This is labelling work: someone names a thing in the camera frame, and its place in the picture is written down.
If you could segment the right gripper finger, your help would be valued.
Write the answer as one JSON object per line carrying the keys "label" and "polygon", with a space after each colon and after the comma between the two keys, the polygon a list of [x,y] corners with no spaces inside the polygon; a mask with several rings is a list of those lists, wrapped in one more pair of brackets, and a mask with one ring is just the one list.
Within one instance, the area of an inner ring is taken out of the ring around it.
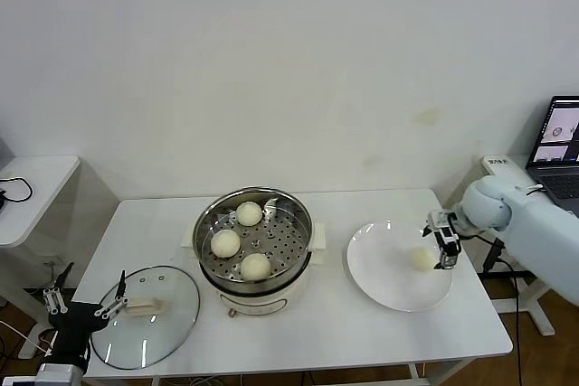
{"label": "right gripper finger", "polygon": [[448,227],[448,213],[445,210],[430,211],[427,215],[426,226],[422,229],[423,237],[441,231]]}
{"label": "right gripper finger", "polygon": [[439,260],[434,266],[435,269],[453,269],[458,261],[458,257],[462,252],[460,239],[451,236],[444,237],[442,234],[436,234],[435,239],[439,247]]}

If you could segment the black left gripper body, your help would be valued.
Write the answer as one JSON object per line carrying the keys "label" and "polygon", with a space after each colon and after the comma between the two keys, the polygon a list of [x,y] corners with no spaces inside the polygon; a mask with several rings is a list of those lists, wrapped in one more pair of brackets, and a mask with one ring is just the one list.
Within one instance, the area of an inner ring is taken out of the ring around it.
{"label": "black left gripper body", "polygon": [[49,314],[49,324],[57,335],[47,363],[89,362],[91,335],[109,324],[109,319],[95,315],[100,309],[98,304],[70,302],[65,314]]}

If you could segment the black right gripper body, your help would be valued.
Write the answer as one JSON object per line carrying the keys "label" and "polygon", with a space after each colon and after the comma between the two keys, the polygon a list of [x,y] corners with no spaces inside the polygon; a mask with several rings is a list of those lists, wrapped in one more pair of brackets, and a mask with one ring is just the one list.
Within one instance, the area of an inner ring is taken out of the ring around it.
{"label": "black right gripper body", "polygon": [[446,219],[448,222],[448,226],[450,228],[451,234],[452,236],[457,240],[464,240],[465,237],[460,235],[460,233],[457,231],[454,222],[457,220],[457,215],[455,212],[447,212],[446,213]]}

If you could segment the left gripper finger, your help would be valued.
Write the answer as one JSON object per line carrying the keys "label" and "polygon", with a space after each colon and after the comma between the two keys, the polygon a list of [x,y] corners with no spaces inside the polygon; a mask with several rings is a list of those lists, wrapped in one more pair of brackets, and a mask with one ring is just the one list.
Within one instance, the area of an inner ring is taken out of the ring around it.
{"label": "left gripper finger", "polygon": [[126,297],[126,271],[121,272],[119,282],[117,284],[117,289],[115,295],[111,302],[103,304],[100,309],[98,309],[94,315],[102,320],[110,320],[114,318],[127,304],[128,298]]}
{"label": "left gripper finger", "polygon": [[68,312],[62,289],[73,266],[74,263],[70,262],[64,271],[57,276],[53,285],[43,290],[43,300],[49,314],[66,314]]}

